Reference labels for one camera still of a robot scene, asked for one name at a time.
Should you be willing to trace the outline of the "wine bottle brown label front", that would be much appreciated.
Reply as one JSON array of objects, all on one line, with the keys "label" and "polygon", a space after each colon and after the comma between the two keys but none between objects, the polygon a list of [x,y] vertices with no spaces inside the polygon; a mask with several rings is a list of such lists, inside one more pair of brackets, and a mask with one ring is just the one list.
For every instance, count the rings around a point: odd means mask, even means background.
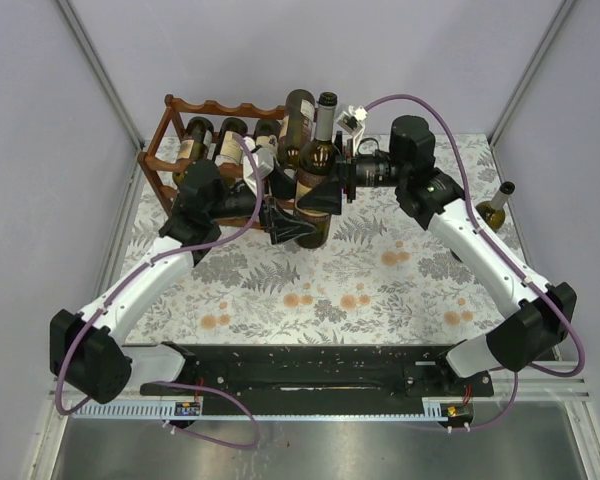
[{"label": "wine bottle brown label front", "polygon": [[314,187],[323,183],[335,164],[336,149],[333,145],[333,123],[338,97],[333,92],[322,92],[318,100],[314,138],[300,151],[296,176],[294,215],[307,221],[316,231],[295,239],[304,249],[321,247],[329,235],[331,215],[299,207],[299,201]]}]

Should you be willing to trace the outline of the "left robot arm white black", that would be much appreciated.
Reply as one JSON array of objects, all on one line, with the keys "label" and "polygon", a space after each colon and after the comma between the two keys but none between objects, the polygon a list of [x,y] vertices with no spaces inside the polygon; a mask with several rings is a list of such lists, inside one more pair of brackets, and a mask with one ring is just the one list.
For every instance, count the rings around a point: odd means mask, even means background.
[{"label": "left robot arm white black", "polygon": [[65,384],[99,404],[134,384],[162,381],[176,395],[194,389],[197,372],[174,347],[126,348],[123,343],[165,290],[211,249],[226,244],[220,220],[244,217],[249,225],[259,223],[273,244],[314,233],[313,225],[264,197],[264,178],[257,174],[252,183],[231,189],[210,160],[186,168],[171,215],[131,271],[78,312],[62,309],[51,319],[49,362],[57,399]]}]

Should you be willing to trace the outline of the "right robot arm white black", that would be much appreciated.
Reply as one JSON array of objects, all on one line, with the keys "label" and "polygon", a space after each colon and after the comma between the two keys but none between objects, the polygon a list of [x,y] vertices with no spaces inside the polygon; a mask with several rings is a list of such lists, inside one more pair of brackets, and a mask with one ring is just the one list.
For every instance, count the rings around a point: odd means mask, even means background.
[{"label": "right robot arm white black", "polygon": [[447,351],[435,371],[437,388],[460,394],[471,376],[490,369],[518,372],[566,338],[577,296],[566,282],[551,284],[516,257],[479,217],[469,188],[435,165],[428,122],[403,115],[391,125],[389,148],[357,155],[332,140],[333,123],[320,120],[299,154],[295,211],[326,238],[326,223],[355,197],[357,187],[392,187],[401,210],[457,255],[486,288],[503,317],[495,329]]}]

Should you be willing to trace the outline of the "wine bottle brown label back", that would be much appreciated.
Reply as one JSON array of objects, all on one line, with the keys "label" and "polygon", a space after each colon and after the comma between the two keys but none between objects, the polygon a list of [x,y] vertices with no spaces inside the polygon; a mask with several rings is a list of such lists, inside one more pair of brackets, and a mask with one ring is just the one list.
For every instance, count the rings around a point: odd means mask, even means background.
[{"label": "wine bottle brown label back", "polygon": [[311,140],[314,118],[314,96],[304,89],[291,91],[286,98],[278,139],[278,160],[285,169],[298,168],[299,153]]}]

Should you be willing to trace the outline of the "green wine bottle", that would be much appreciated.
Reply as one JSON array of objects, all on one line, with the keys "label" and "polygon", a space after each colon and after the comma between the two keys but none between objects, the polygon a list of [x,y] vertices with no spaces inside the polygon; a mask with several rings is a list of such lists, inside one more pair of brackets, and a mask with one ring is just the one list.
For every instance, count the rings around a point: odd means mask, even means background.
[{"label": "green wine bottle", "polygon": [[196,116],[188,122],[176,158],[176,165],[181,167],[181,170],[172,174],[172,179],[177,186],[184,178],[189,164],[208,157],[213,134],[214,126],[205,117]]}]

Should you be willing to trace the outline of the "wine bottle brown label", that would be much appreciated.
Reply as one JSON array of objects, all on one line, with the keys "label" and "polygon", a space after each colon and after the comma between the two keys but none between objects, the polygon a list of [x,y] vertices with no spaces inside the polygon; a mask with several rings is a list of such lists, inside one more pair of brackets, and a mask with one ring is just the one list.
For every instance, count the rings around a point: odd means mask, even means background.
[{"label": "wine bottle brown label", "polygon": [[333,92],[322,92],[318,100],[314,138],[300,151],[296,176],[294,215],[307,221],[316,231],[295,239],[304,249],[321,247],[329,235],[331,215],[299,207],[299,201],[314,187],[323,183],[335,164],[336,149],[333,145],[333,123],[338,97]]},{"label": "wine bottle brown label", "polygon": [[278,160],[285,169],[298,168],[299,153],[311,140],[314,118],[314,96],[304,89],[291,91],[286,98],[278,139]]}]

